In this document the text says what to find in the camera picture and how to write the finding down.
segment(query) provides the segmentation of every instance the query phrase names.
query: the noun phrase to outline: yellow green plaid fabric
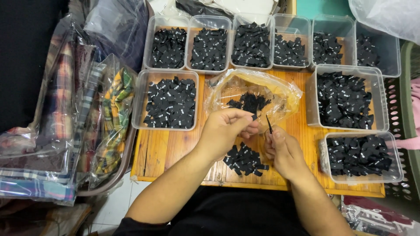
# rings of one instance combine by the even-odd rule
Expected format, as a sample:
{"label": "yellow green plaid fabric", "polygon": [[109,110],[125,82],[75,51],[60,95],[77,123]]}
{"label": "yellow green plaid fabric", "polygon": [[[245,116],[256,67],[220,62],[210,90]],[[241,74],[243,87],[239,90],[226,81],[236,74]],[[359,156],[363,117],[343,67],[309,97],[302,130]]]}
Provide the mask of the yellow green plaid fabric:
{"label": "yellow green plaid fabric", "polygon": [[134,96],[133,74],[122,68],[115,76],[104,96],[103,139],[97,149],[98,166],[95,174],[104,177],[115,171],[124,151],[124,141],[129,125],[131,102]]}

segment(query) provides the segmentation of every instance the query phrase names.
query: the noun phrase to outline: hand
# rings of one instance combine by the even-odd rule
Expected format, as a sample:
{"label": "hand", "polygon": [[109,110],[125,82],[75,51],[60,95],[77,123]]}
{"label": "hand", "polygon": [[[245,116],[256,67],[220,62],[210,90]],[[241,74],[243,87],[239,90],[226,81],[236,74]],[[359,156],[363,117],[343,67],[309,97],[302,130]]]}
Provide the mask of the hand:
{"label": "hand", "polygon": [[264,136],[266,155],[270,160],[274,160],[274,167],[281,176],[293,182],[312,174],[295,137],[278,126],[273,126],[272,134],[267,130]]}
{"label": "hand", "polygon": [[236,108],[212,112],[195,149],[205,156],[211,154],[211,161],[221,160],[232,149],[237,136],[248,139],[258,133],[258,122],[252,121],[252,115]]}

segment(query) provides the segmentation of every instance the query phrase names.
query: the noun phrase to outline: pink fabric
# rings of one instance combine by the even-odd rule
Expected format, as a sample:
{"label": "pink fabric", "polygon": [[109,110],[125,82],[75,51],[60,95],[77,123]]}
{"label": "pink fabric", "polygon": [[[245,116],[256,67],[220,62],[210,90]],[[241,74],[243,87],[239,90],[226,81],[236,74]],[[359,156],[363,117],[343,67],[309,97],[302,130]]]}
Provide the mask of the pink fabric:
{"label": "pink fabric", "polygon": [[411,100],[413,102],[414,124],[417,137],[397,140],[397,147],[405,149],[420,149],[420,78],[411,80]]}

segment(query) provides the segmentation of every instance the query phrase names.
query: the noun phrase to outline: yellowish plastic bag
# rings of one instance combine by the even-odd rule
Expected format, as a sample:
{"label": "yellowish plastic bag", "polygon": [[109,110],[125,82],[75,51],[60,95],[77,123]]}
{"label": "yellowish plastic bag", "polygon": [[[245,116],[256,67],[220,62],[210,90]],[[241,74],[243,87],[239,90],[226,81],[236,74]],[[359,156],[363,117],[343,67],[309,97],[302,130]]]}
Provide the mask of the yellowish plastic bag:
{"label": "yellowish plastic bag", "polygon": [[271,125],[279,124],[299,110],[302,91],[295,83],[286,82],[278,77],[261,71],[229,69],[208,81],[210,94],[204,102],[207,115],[210,112],[229,108],[231,99],[239,101],[244,93],[263,95],[271,103],[257,110],[260,133],[268,129],[268,116]]}

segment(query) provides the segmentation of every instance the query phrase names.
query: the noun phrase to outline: green plastic basket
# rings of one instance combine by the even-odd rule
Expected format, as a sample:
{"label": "green plastic basket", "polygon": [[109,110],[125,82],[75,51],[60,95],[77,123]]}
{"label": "green plastic basket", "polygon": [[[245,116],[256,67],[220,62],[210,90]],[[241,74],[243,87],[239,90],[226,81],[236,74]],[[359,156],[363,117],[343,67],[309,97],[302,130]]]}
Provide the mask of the green plastic basket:
{"label": "green plastic basket", "polygon": [[[395,139],[416,137],[410,80],[420,77],[420,46],[405,42],[401,49],[400,78],[385,78],[389,131]],[[420,150],[399,148],[404,180],[384,184],[386,197],[371,198],[398,213],[420,222]]]}

